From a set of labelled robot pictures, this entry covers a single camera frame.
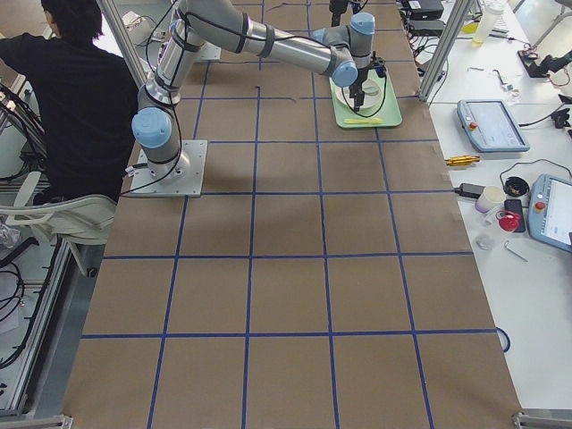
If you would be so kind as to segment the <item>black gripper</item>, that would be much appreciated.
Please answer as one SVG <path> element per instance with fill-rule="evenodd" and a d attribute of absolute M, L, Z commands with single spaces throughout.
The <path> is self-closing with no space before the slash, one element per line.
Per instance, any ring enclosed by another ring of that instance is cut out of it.
<path fill-rule="evenodd" d="M 349 86 L 349 96 L 353 100 L 353 110 L 358 112 L 364 103 L 363 83 L 368 74 L 374 70 L 379 78 L 385 77 L 385 61 L 373 51 L 369 56 L 355 57 L 357 66 L 357 79 Z"/>

